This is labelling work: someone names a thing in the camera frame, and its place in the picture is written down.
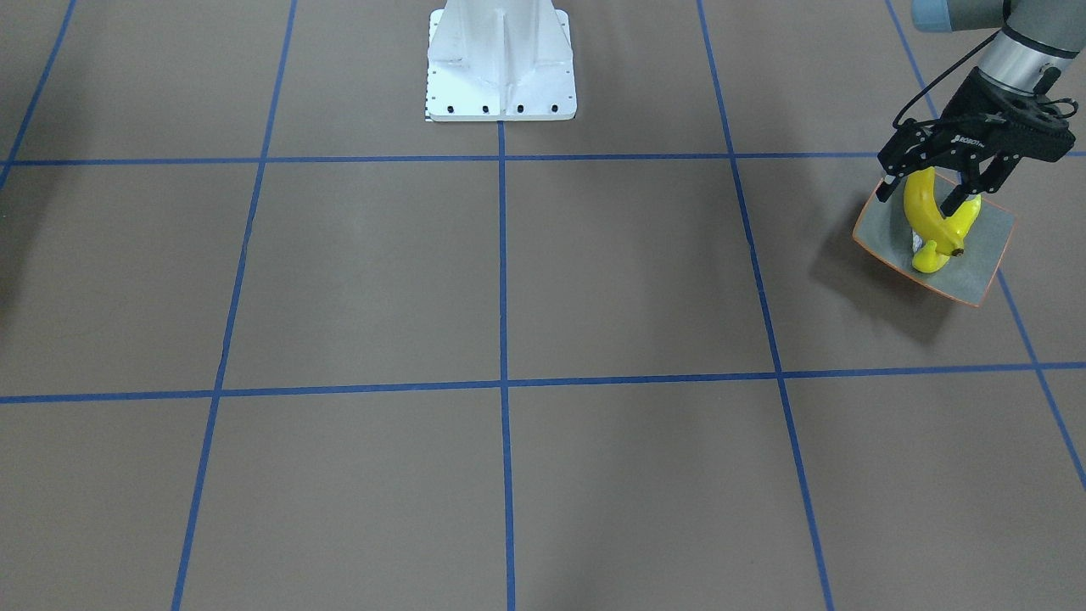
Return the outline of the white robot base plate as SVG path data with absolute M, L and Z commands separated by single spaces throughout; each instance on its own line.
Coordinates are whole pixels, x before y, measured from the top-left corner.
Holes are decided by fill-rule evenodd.
M 429 15 L 426 120 L 572 120 L 573 31 L 551 1 L 447 1 Z

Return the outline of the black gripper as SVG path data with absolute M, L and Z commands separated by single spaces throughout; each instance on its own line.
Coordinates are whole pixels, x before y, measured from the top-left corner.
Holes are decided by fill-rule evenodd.
M 977 67 L 935 120 L 901 120 L 877 154 L 885 171 L 876 198 L 888 201 L 912 171 L 942 167 L 960 182 L 942 202 L 945 219 L 967 199 L 997 193 L 1020 160 L 1056 162 L 1076 143 L 1058 101 L 1019 92 L 992 80 Z

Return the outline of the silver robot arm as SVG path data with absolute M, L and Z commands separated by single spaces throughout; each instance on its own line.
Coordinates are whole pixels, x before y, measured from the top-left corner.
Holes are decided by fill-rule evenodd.
M 939 117 L 911 119 L 901 109 L 879 152 L 876 190 L 892 196 L 909 175 L 950 169 L 960 184 L 940 204 L 951 214 L 967 198 L 1000 189 L 1022 160 L 1055 163 L 1076 139 L 1049 90 L 1083 51 L 1082 1 L 915 1 L 919 31 L 988 30 L 970 51 L 977 65 Z

